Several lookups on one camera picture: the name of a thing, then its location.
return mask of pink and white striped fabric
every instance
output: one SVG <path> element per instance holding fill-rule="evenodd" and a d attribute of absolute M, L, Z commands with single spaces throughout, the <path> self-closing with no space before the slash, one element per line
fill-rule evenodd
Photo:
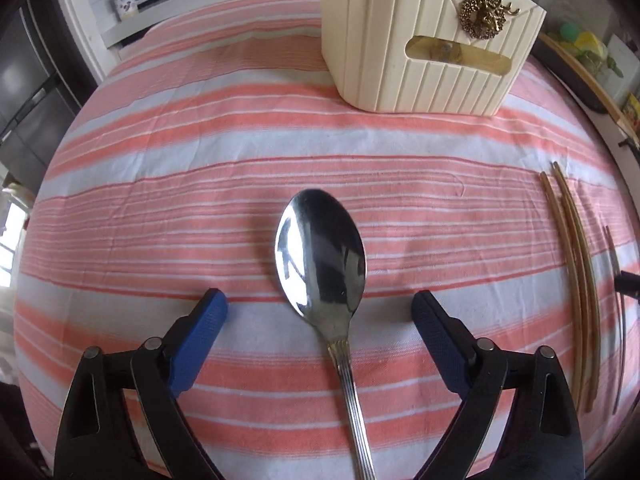
<path fill-rule="evenodd" d="M 640 231 L 598 134 L 543 68 L 528 62 L 493 118 L 367 114 L 340 99 L 326 70 L 319 0 L 235 0 L 153 28 L 72 125 L 31 219 L 15 341 L 45 456 L 82 350 L 135 348 L 215 286 L 228 321 L 180 405 L 218 468 L 229 480 L 353 478 L 336 374 L 273 262 L 284 206 L 320 187 L 367 250 L 350 337 L 378 477 L 412 478 L 459 403 L 411 322 L 414 292 L 430 288 L 502 348 L 551 345 L 572 373 L 564 255 L 538 179 L 553 160 L 577 197 L 600 296 L 600 390 L 579 415 L 590 463 L 639 389 L 638 311 L 627 302 L 612 416 L 620 335 L 603 227 L 631 271 Z M 503 397 L 474 470 L 496 449 Z"/>

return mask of spoon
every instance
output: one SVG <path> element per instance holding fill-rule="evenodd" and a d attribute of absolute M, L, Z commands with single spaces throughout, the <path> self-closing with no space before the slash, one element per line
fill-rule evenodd
<path fill-rule="evenodd" d="M 364 292 L 366 261 L 346 209 L 319 189 L 287 205 L 276 235 L 276 267 L 289 303 L 326 342 L 347 403 L 361 480 L 375 480 L 362 410 L 351 371 L 349 323 Z"/>

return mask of cream tissue box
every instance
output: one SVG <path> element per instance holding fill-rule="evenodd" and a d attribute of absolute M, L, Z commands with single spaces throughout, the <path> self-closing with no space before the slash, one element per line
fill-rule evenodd
<path fill-rule="evenodd" d="M 546 12 L 531 0 L 321 0 L 338 92 L 370 112 L 490 116 Z"/>

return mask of gold wreath ornament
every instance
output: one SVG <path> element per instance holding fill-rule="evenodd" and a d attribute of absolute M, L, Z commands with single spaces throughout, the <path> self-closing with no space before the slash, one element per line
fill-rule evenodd
<path fill-rule="evenodd" d="M 494 38 L 506 21 L 505 14 L 515 16 L 520 9 L 511 10 L 502 0 L 465 0 L 460 5 L 458 19 L 462 29 L 476 40 Z"/>

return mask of wooden chopstick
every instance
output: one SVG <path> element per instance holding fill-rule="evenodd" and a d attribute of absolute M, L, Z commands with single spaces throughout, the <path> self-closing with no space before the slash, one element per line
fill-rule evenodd
<path fill-rule="evenodd" d="M 579 245 L 576 248 L 579 251 L 584 264 L 584 273 L 587 282 L 587 296 L 588 296 L 588 318 L 591 321 L 591 380 L 590 390 L 587 396 L 587 413 L 593 410 L 593 403 L 598 395 L 598 386 L 600 383 L 600 305 L 598 303 L 598 289 L 596 288 L 595 279 L 593 276 L 593 266 L 591 265 L 591 252 L 587 243 L 587 238 L 584 234 L 584 228 L 580 215 L 578 215 L 578 209 L 575 206 L 574 197 L 569 190 L 569 186 L 566 183 L 564 174 L 560 169 L 560 165 L 557 162 L 553 163 L 553 171 L 558 185 L 562 190 L 562 195 L 566 197 L 568 202 L 568 209 L 571 216 L 574 219 L 575 230 L 578 235 Z"/>
<path fill-rule="evenodd" d="M 607 244 L 609 245 L 609 256 L 611 257 L 611 267 L 613 268 L 613 277 L 615 278 L 620 274 L 620 263 L 618 261 L 618 255 L 616 254 L 616 245 L 613 242 L 613 236 L 611 236 L 611 230 L 609 226 L 604 228 L 605 236 L 607 237 Z M 620 314 L 620 372 L 618 373 L 618 391 L 616 392 L 616 402 L 613 404 L 613 415 L 618 410 L 620 404 L 620 395 L 622 394 L 622 380 L 625 377 L 625 358 L 626 358 L 626 316 L 625 316 L 625 297 L 624 294 L 620 294 L 620 305 L 618 305 L 618 295 L 616 294 L 616 312 Z"/>
<path fill-rule="evenodd" d="M 587 275 L 584 269 L 582 252 L 580 250 L 580 236 L 575 224 L 575 218 L 571 210 L 569 199 L 566 197 L 566 195 L 561 196 L 560 203 L 562 205 L 562 211 L 564 212 L 567 230 L 569 232 L 571 240 L 576 279 L 578 282 L 578 296 L 580 298 L 580 313 L 578 314 L 578 317 L 580 319 L 580 327 L 582 329 L 582 360 L 580 361 L 580 380 L 582 382 L 580 383 L 580 392 L 578 393 L 578 398 L 580 400 L 583 400 L 584 395 L 582 394 L 582 390 L 584 387 L 584 382 L 587 380 L 587 364 L 589 361 L 589 356 L 591 355 L 591 341 L 589 339 L 589 334 L 591 333 L 591 319 L 589 316 L 589 293 L 587 286 Z"/>
<path fill-rule="evenodd" d="M 577 410 L 580 406 L 580 394 L 582 392 L 582 375 L 584 372 L 584 359 L 582 345 L 588 341 L 588 338 L 582 338 L 582 309 L 580 307 L 580 288 L 578 285 L 578 273 L 574 260 L 574 250 L 572 248 L 572 242 L 569 238 L 569 229 L 567 227 L 565 215 L 562 213 L 556 194 L 554 193 L 549 177 L 543 171 L 540 173 L 540 180 L 542 181 L 542 187 L 545 190 L 546 200 L 551 209 L 551 213 L 556 221 L 556 227 L 558 228 L 558 234 L 560 235 L 560 241 L 562 243 L 562 250 L 564 251 L 564 258 L 566 260 L 567 274 L 569 275 L 569 288 L 571 292 L 571 306 L 573 313 L 573 326 L 574 326 L 574 373 L 571 379 L 571 396 L 574 400 L 574 407 Z"/>

